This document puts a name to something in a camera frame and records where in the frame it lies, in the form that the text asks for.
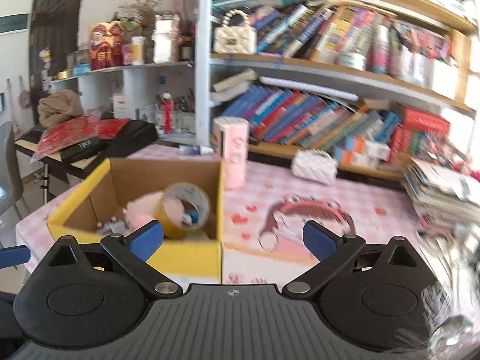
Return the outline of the stack of papers and notebooks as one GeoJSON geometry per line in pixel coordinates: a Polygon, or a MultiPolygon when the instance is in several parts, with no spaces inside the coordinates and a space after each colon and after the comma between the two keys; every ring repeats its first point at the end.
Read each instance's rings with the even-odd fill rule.
{"type": "Polygon", "coordinates": [[[479,223],[479,181],[449,168],[414,159],[402,182],[424,228],[453,230],[479,223]]]}

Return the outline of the red dictionary books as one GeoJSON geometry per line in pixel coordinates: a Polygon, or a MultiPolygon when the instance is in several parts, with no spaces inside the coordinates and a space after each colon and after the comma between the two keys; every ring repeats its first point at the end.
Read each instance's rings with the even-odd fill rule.
{"type": "Polygon", "coordinates": [[[450,123],[441,116],[400,104],[391,111],[400,116],[388,143],[391,164],[398,162],[398,154],[425,158],[431,143],[442,145],[448,138],[450,123]]]}

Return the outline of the fortune god figurine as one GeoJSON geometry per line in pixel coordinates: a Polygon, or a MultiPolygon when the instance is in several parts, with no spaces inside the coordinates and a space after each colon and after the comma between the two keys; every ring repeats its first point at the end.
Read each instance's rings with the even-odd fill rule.
{"type": "Polygon", "coordinates": [[[96,24],[89,36],[90,70],[114,68],[124,65],[122,47],[125,30],[120,21],[96,24]]]}

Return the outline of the orange white box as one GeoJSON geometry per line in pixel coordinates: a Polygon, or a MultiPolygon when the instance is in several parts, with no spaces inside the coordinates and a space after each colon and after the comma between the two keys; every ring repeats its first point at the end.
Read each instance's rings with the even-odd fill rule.
{"type": "Polygon", "coordinates": [[[348,136],[345,149],[349,152],[366,155],[369,158],[376,158],[381,161],[388,160],[391,154],[391,148],[387,144],[370,141],[359,136],[348,136]]]}
{"type": "Polygon", "coordinates": [[[341,147],[334,148],[334,158],[339,164],[356,167],[377,168],[380,163],[378,158],[371,158],[362,153],[344,150],[341,147]]]}

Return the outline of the yellow cardboard box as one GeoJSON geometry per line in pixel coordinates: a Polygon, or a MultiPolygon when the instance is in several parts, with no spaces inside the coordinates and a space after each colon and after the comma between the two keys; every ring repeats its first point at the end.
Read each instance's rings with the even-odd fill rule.
{"type": "Polygon", "coordinates": [[[156,220],[162,242],[148,263],[190,283],[221,282],[223,176],[219,161],[113,158],[103,161],[49,217],[54,239],[97,243],[115,220],[128,236],[156,220]]]}

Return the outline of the pink checkered tablecloth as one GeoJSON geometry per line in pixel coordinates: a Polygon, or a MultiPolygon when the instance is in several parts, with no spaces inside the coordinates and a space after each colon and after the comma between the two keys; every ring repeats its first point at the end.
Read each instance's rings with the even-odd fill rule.
{"type": "Polygon", "coordinates": [[[101,164],[79,186],[21,220],[16,240],[31,251],[27,268],[33,271],[60,236],[98,242],[98,222],[179,182],[205,191],[213,216],[201,239],[166,240],[150,258],[152,267],[182,285],[286,284],[316,263],[302,237],[310,219],[373,244],[393,236],[420,240],[422,225],[404,192],[347,180],[322,185],[254,162],[247,164],[244,186],[229,190],[213,158],[150,145],[126,160],[101,164]]]}

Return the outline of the blue plastic wrapper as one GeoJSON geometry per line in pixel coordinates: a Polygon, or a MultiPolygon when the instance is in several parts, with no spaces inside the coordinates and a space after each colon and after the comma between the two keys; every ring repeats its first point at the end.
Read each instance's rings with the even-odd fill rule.
{"type": "Polygon", "coordinates": [[[199,225],[198,211],[185,211],[182,217],[182,223],[189,228],[195,228],[199,225]]]}

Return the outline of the pink cylindrical cup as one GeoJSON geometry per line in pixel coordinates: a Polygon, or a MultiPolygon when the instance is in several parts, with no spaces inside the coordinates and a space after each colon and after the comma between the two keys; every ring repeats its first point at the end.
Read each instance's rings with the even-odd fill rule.
{"type": "Polygon", "coordinates": [[[220,116],[213,120],[215,153],[224,164],[226,189],[241,189],[246,182],[250,125],[246,119],[220,116]]]}

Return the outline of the brown cloth bundle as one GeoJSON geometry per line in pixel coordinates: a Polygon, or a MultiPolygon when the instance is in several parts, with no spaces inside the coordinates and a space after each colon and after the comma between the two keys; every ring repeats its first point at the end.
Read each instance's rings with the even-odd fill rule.
{"type": "Polygon", "coordinates": [[[37,107],[39,123],[44,128],[52,128],[79,116],[84,111],[79,95],[70,89],[62,89],[44,97],[37,107]]]}

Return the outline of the row of colourful books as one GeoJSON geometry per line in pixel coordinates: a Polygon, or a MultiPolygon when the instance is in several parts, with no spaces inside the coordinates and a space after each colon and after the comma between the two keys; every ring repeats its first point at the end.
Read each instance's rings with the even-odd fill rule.
{"type": "Polygon", "coordinates": [[[221,115],[245,119],[255,144],[325,151],[353,137],[387,143],[402,121],[398,112],[365,102],[352,106],[332,96],[263,85],[247,86],[221,115]]]}

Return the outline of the yellow tape roll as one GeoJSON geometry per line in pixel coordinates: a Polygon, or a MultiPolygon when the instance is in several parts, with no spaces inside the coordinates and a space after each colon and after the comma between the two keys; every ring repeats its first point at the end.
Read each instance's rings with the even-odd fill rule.
{"type": "Polygon", "coordinates": [[[199,212],[199,225],[195,228],[186,227],[182,220],[172,221],[167,215],[163,204],[160,203],[154,216],[160,222],[163,229],[163,235],[171,240],[182,240],[186,237],[198,236],[208,223],[211,214],[211,202],[208,194],[195,184],[175,183],[163,191],[163,198],[175,197],[181,201],[185,211],[199,212]]]}

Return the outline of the orange white box upper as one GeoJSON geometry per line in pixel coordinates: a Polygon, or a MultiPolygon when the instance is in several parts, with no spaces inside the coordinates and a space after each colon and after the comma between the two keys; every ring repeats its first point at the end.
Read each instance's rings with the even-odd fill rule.
{"type": "Polygon", "coordinates": [[[387,144],[370,141],[359,136],[348,136],[345,149],[349,152],[366,155],[369,158],[376,158],[381,161],[388,160],[391,154],[391,148],[387,144]]]}

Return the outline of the large pink plush pig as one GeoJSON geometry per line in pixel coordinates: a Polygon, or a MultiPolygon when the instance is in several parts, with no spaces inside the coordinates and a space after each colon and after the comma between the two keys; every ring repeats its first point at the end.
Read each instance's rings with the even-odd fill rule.
{"type": "Polygon", "coordinates": [[[163,198],[164,192],[157,191],[145,194],[131,202],[123,209],[124,222],[130,231],[136,231],[145,224],[156,220],[155,209],[162,203],[172,221],[181,221],[184,214],[182,202],[175,197],[163,198]]]}

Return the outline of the white quilted pouch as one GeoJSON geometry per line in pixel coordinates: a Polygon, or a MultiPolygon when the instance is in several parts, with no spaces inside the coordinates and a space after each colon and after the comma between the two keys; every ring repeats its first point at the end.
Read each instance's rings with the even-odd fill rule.
{"type": "Polygon", "coordinates": [[[298,150],[290,169],[294,176],[332,185],[338,173],[338,162],[323,150],[298,150]]]}

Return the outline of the red paper sheets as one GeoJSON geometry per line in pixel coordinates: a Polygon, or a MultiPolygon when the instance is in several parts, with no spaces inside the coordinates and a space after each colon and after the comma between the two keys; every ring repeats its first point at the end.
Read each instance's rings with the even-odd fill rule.
{"type": "Polygon", "coordinates": [[[129,119],[99,119],[95,116],[80,116],[47,128],[38,141],[32,161],[40,161],[50,155],[59,155],[59,160],[72,164],[92,157],[107,147],[129,119]]]}

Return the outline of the black electric piano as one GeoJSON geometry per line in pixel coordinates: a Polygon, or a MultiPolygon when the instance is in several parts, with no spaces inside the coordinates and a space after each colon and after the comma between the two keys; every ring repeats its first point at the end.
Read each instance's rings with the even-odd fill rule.
{"type": "Polygon", "coordinates": [[[86,178],[108,158],[125,158],[158,139],[153,124],[131,119],[81,116],[53,128],[33,127],[15,141],[32,163],[86,178]]]}

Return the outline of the orange white box lower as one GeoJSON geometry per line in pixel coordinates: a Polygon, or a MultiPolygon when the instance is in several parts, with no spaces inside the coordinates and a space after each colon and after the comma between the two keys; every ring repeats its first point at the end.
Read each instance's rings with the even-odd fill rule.
{"type": "Polygon", "coordinates": [[[380,163],[378,158],[371,158],[362,153],[344,150],[341,147],[334,148],[334,158],[339,164],[356,167],[377,168],[380,163]]]}

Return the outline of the white bookshelf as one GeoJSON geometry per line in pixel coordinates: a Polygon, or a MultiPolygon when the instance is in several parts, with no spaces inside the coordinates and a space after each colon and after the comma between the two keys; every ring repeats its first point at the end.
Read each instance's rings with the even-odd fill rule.
{"type": "Polygon", "coordinates": [[[226,68],[252,68],[262,77],[276,77],[311,86],[337,89],[340,97],[355,94],[360,99],[390,100],[424,111],[439,114],[451,109],[470,119],[477,116],[476,110],[433,90],[396,80],[389,75],[363,72],[333,64],[313,62],[308,59],[281,58],[274,55],[221,55],[211,51],[211,24],[218,21],[212,13],[213,0],[199,0],[197,8],[195,57],[196,141],[203,142],[207,136],[206,118],[210,115],[208,99],[213,70],[226,68]]]}

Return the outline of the cream quilted handbag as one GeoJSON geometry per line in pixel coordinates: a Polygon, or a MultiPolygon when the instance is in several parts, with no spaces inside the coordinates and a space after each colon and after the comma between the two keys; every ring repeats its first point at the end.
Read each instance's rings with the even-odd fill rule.
{"type": "Polygon", "coordinates": [[[217,54],[254,55],[257,47],[257,30],[251,26],[250,17],[242,10],[227,11],[214,32],[213,50],[217,54]],[[239,16],[241,23],[232,26],[230,21],[239,16]]]}

